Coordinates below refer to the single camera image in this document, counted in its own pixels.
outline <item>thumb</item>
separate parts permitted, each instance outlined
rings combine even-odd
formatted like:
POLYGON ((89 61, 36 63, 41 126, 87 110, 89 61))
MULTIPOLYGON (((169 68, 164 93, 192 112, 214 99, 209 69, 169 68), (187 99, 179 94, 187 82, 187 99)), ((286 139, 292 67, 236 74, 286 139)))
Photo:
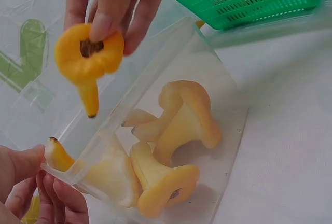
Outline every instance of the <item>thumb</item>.
POLYGON ((45 159, 44 150, 44 145, 37 145, 24 151, 7 150, 14 168, 14 185, 38 173, 45 159))

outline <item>white tablecloth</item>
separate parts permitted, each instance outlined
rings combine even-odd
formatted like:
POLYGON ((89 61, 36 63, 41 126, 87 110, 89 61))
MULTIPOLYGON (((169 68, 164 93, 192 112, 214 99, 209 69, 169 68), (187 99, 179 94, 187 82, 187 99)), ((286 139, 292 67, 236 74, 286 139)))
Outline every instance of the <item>white tablecloth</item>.
POLYGON ((215 224, 332 223, 331 40, 330 30, 216 50, 251 107, 215 224))

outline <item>hand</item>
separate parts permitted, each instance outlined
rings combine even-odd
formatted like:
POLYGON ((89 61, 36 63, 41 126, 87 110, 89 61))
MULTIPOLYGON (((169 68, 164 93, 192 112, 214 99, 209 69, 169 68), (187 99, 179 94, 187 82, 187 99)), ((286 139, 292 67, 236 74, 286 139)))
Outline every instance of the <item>hand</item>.
POLYGON ((40 213, 37 224, 89 223, 81 193, 40 170, 43 145, 25 151, 0 146, 0 223, 21 223, 38 187, 40 213), (13 186, 12 195, 8 198, 13 186))
MULTIPOLYGON (((114 31, 124 35, 124 54, 130 55, 139 46, 155 17, 161 0, 94 0, 88 22, 92 22, 91 41, 102 41, 114 31)), ((67 0, 64 28, 85 22, 88 0, 67 0)))

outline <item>dark mushroom center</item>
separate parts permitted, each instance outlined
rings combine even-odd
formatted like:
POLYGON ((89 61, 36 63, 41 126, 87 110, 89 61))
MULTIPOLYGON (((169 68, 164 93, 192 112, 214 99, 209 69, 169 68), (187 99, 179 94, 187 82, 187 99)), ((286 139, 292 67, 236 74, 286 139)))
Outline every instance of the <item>dark mushroom center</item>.
POLYGON ((58 142, 57 138, 55 138, 55 137, 50 137, 50 140, 52 140, 54 142, 58 142))
POLYGON ((97 43, 93 43, 90 39, 86 39, 79 42, 79 50, 84 58, 90 58, 94 53, 98 53, 103 50, 104 43, 99 41, 97 43))
POLYGON ((177 190, 175 190, 175 191, 171 194, 170 199, 174 199, 174 198, 176 198, 176 197, 180 194, 180 190, 181 190, 181 189, 177 189, 177 190))

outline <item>yellow mushroom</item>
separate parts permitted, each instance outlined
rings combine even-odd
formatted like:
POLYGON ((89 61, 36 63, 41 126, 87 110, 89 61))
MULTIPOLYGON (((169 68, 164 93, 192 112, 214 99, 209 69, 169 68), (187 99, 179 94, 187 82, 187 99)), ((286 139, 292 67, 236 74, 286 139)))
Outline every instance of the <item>yellow mushroom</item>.
POLYGON ((76 85, 89 118, 97 116, 97 80, 119 68, 125 42, 120 32, 98 43, 89 40, 91 23, 76 24, 66 30, 54 48, 59 72, 76 85))
POLYGON ((132 129, 132 134, 140 141, 155 142, 182 106, 179 94, 181 88, 188 87, 202 98, 210 111, 210 97, 203 86, 195 81, 178 80, 166 83, 158 97, 158 104, 164 110, 161 116, 148 123, 140 124, 132 129))
POLYGON ((166 166, 171 166, 172 155, 181 145, 201 140, 206 148, 211 149, 222 136, 202 97, 190 88, 181 88, 180 96, 183 104, 160 135, 153 151, 155 158, 166 166))
MULTIPOLYGON (((101 161, 92 166, 81 181, 103 192, 121 206, 136 206, 142 189, 131 161, 116 135, 109 140, 101 156, 101 161)), ((62 172, 67 171, 75 162, 55 137, 51 137, 45 147, 45 159, 49 166, 62 172)), ((74 169, 81 170, 83 166, 84 162, 78 160, 74 169)))
POLYGON ((157 218, 165 207, 189 199, 200 177, 194 165, 169 168, 158 163, 147 142, 133 145, 130 159, 143 187, 137 207, 146 217, 157 218))
POLYGON ((122 127, 136 127, 156 120, 157 117, 141 109, 132 109, 122 122, 122 127))

